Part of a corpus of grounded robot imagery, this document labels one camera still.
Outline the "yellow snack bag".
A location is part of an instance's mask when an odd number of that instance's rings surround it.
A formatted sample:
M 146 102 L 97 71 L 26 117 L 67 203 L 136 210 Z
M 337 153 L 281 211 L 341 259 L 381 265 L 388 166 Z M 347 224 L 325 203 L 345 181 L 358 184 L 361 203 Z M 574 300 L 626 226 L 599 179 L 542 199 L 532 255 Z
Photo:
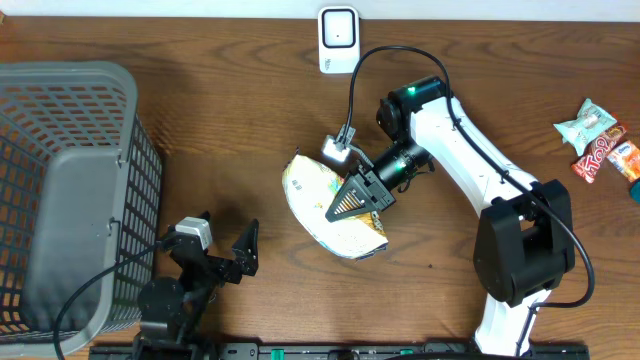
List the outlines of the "yellow snack bag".
M 325 215 L 344 179 L 324 164 L 295 154 L 282 173 L 284 194 L 299 223 L 325 249 L 347 259 L 385 250 L 387 235 L 378 215 L 364 213 L 329 222 Z

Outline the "teal small snack packet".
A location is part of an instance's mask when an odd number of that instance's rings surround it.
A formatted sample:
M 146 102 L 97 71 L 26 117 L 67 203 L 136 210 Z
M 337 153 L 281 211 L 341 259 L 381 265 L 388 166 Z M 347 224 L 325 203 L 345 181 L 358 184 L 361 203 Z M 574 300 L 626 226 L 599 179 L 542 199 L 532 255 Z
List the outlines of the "teal small snack packet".
M 613 115 L 586 98 L 574 120 L 556 123 L 554 128 L 561 135 L 562 142 L 569 143 L 576 154 L 582 156 L 593 140 L 616 123 Z

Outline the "orange chocolate bar wrapper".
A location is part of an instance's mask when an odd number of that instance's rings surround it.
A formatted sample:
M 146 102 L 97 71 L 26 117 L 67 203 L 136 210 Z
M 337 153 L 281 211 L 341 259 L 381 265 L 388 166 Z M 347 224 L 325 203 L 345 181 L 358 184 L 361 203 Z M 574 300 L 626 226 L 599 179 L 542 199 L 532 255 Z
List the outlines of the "orange chocolate bar wrapper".
M 571 168 L 587 183 L 593 183 L 603 160 L 627 133 L 625 124 L 613 125 L 592 141 L 585 154 Z

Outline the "orange small snack packet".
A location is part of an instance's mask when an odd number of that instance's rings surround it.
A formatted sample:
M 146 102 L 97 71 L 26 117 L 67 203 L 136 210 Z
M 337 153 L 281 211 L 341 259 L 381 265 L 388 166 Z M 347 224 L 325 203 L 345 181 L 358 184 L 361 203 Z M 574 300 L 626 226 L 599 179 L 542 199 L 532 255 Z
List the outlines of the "orange small snack packet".
M 635 182 L 640 176 L 639 148 L 630 140 L 614 148 L 607 156 L 614 167 L 630 182 Z

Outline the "blue mouthwash bottle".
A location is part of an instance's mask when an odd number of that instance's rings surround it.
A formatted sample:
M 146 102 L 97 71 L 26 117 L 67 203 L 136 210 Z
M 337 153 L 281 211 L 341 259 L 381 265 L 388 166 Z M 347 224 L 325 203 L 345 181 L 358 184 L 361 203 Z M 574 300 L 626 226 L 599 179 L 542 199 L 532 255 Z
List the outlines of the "blue mouthwash bottle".
M 640 181 L 636 181 L 630 188 L 630 196 L 636 202 L 640 203 Z

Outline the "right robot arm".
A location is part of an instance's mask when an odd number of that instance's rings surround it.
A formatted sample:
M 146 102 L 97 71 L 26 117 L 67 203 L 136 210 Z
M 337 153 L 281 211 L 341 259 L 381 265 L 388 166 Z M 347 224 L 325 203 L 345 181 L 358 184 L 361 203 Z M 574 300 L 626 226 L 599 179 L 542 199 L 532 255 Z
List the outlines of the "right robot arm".
M 391 146 L 370 164 L 356 162 L 325 213 L 329 222 L 383 211 L 392 190 L 440 164 L 479 217 L 474 268 L 488 296 L 474 341 L 480 352 L 530 355 L 535 321 L 530 307 L 543 302 L 575 265 L 564 227 L 537 207 L 543 202 L 572 221 L 567 189 L 540 183 L 509 161 L 475 127 L 446 86 L 430 76 L 391 91 L 376 120 Z

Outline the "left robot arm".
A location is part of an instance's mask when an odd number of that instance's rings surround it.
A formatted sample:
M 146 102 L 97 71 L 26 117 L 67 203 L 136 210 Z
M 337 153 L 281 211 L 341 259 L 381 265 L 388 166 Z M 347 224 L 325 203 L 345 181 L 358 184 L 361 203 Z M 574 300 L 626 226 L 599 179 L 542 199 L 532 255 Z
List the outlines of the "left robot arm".
M 199 334 L 199 324 L 217 289 L 238 284 L 259 268 L 259 221 L 252 220 L 233 244 L 232 259 L 211 256 L 210 214 L 186 217 L 171 226 L 160 248 L 181 268 L 179 277 L 158 277 L 140 291 L 140 332 L 133 359 L 216 359 L 214 343 Z

